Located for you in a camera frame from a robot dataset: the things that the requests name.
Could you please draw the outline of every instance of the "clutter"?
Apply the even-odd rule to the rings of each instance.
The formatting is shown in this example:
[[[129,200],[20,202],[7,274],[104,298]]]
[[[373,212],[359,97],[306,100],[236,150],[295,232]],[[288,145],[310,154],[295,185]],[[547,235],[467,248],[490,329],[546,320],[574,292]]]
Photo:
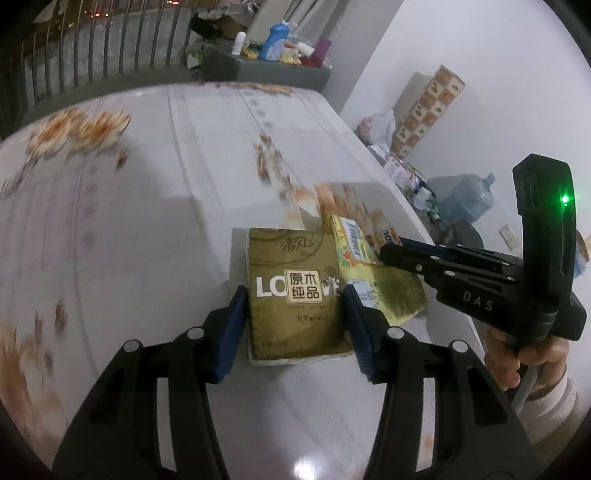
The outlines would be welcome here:
[[[246,30],[246,27],[240,25],[232,17],[224,15],[222,18],[216,21],[216,27],[220,29],[222,35],[225,38],[234,39],[240,33]]]
[[[211,21],[204,20],[199,15],[194,15],[189,27],[204,40],[214,41],[223,37],[223,32]]]
[[[248,60],[256,60],[261,52],[261,46],[256,44],[250,44],[247,47],[242,47],[242,56]]]
[[[409,170],[404,163],[391,154],[384,164],[384,170],[396,186],[403,192],[414,194],[419,179]]]
[[[365,145],[378,145],[389,152],[396,131],[394,111],[378,112],[365,117],[355,129],[355,135]]]
[[[234,45],[232,47],[232,55],[240,55],[242,52],[242,47],[244,46],[244,41],[246,40],[246,32],[238,32],[236,34],[236,39],[234,40]]]
[[[338,268],[328,235],[248,231],[253,364],[285,365],[352,352],[338,298]]]
[[[330,46],[332,42],[328,40],[328,38],[321,38],[316,43],[314,47],[314,52],[310,55],[310,57],[305,57],[302,59],[302,65],[306,65],[307,67],[322,67],[324,66],[324,61],[326,60],[326,54],[330,50]]]
[[[217,21],[223,17],[227,17],[244,28],[247,28],[255,19],[256,13],[259,11],[259,3],[260,2],[255,2],[253,0],[220,2],[215,5],[213,9],[208,9],[209,11],[201,12],[199,16],[200,18],[208,21]]]
[[[419,187],[418,192],[413,197],[414,207],[417,210],[427,210],[428,201],[433,198],[433,192],[425,187]]]
[[[299,52],[290,43],[286,43],[283,51],[281,52],[281,63],[287,63],[290,65],[301,65],[301,61],[298,58]]]
[[[287,36],[290,34],[290,28],[285,21],[273,25],[269,36],[263,43],[259,58],[266,61],[278,61],[285,46]]]

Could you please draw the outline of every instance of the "hand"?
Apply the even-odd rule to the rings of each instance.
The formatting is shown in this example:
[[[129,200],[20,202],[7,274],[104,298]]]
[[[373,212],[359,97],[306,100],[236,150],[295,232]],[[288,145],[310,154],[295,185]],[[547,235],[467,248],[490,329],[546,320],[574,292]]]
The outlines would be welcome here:
[[[504,344],[506,338],[506,333],[496,328],[489,327],[486,331],[485,342],[488,351],[484,357],[484,363],[501,390],[506,391],[508,388],[519,385],[521,378],[517,370],[521,364],[545,364],[527,399],[535,400],[549,393],[560,382],[566,371],[569,341],[549,336],[539,345],[522,348],[517,354]]]

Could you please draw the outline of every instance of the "electrical outlet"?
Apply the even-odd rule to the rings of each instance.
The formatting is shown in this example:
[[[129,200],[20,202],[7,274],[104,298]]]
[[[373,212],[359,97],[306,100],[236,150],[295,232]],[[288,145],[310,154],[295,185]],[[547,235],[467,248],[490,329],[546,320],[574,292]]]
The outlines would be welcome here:
[[[517,252],[521,247],[521,242],[517,238],[517,235],[509,225],[505,225],[499,230],[501,237],[513,253]]]

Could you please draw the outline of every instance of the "white wall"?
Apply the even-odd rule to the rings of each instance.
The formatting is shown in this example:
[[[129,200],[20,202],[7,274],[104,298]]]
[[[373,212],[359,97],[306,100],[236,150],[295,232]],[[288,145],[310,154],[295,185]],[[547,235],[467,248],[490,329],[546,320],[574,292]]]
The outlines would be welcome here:
[[[388,29],[404,0],[350,0],[339,2],[340,14],[334,31],[328,58],[333,65],[322,95],[340,113],[372,53]]]
[[[591,69],[542,0],[406,0],[355,85],[341,117],[354,127],[390,108],[414,72],[443,64],[465,91],[407,160],[427,177],[492,171],[497,206],[476,224],[485,245],[519,228],[511,169],[529,153],[569,163],[583,236],[591,233]],[[574,281],[591,312],[591,273]],[[571,374],[591,404],[591,326],[573,344]]]

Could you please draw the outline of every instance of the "balcony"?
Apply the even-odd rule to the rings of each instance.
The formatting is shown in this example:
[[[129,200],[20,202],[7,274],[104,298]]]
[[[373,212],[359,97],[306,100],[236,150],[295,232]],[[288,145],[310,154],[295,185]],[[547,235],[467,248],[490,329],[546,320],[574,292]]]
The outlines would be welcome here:
[[[199,0],[69,0],[0,66],[0,137],[106,93],[195,81],[184,48]]]

